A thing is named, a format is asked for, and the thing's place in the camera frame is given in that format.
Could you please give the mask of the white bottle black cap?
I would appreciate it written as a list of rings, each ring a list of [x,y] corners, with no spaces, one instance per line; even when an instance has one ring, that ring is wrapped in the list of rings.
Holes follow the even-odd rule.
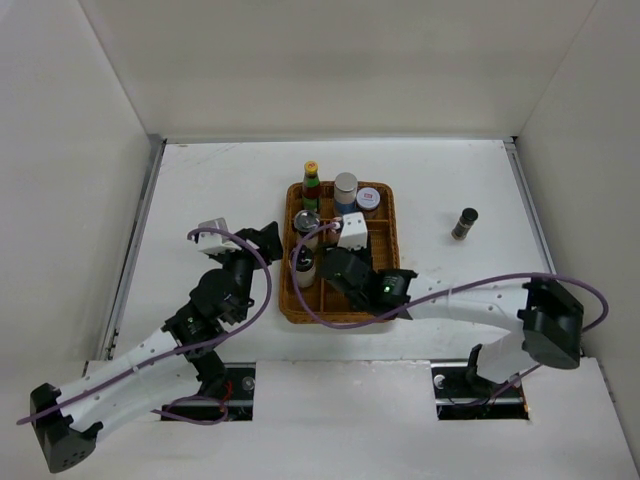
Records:
[[[290,257],[290,264],[294,271],[294,281],[299,289],[306,289],[313,285],[316,276],[316,262],[314,252],[307,246],[302,246],[293,261]]]

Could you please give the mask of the clear jar grey lid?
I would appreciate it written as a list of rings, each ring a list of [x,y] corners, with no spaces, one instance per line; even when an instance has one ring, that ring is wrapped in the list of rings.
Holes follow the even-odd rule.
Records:
[[[321,225],[320,216],[312,210],[300,210],[293,219],[293,229],[296,233],[296,242],[300,243],[310,232],[315,231]]]

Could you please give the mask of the red sauce bottle yellow cap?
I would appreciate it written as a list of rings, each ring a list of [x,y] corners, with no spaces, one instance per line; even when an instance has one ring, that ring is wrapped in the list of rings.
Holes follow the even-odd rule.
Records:
[[[318,164],[308,161],[304,165],[302,181],[302,202],[306,210],[318,213],[320,211],[321,182],[318,177]]]

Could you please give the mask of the brown spice jar red label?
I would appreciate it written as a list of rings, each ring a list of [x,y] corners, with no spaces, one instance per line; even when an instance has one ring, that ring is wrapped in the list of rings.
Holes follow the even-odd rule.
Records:
[[[381,197],[377,189],[364,187],[358,190],[356,195],[356,206],[367,219],[374,219],[378,215]]]

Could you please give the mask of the white bead jar silver lid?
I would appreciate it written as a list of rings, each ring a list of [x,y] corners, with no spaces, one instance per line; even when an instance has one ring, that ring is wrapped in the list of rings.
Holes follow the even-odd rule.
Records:
[[[342,216],[356,211],[357,190],[358,180],[354,174],[342,172],[336,176],[333,199],[335,216]]]

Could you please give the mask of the slim dark pepper bottle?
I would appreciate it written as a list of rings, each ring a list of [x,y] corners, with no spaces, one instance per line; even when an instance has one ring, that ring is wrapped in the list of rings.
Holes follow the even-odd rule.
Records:
[[[472,207],[463,209],[456,225],[451,231],[452,238],[458,241],[464,240],[478,218],[479,213],[476,209]]]

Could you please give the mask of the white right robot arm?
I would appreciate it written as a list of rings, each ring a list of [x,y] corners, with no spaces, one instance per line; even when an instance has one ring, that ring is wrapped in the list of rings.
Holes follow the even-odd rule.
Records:
[[[380,319],[454,320],[502,330],[501,338],[477,345],[469,356],[463,380],[475,395],[535,365],[580,365],[584,308],[550,277],[508,276],[465,289],[413,270],[374,270],[344,248],[330,250],[318,273],[352,308]]]

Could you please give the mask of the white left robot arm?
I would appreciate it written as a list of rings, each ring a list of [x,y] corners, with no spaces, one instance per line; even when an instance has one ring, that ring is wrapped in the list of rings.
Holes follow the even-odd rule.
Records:
[[[276,222],[230,233],[223,220],[187,235],[217,262],[189,299],[148,338],[74,382],[44,383],[30,394],[31,424],[52,474],[86,460],[110,433],[153,410],[168,414],[181,400],[214,398],[227,374],[216,348],[257,320],[249,311],[255,271],[283,257]]]

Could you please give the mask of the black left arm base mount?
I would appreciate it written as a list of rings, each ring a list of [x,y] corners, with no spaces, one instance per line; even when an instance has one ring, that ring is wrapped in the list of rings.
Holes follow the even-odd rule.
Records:
[[[197,426],[251,421],[256,391],[255,363],[226,363],[222,376],[201,386],[197,394],[165,404],[154,413],[161,421]]]

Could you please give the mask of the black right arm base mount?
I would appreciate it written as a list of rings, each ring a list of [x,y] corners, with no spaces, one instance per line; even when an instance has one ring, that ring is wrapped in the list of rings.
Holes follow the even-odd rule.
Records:
[[[441,421],[528,420],[520,383],[510,386],[477,377],[465,362],[431,364],[436,415]]]

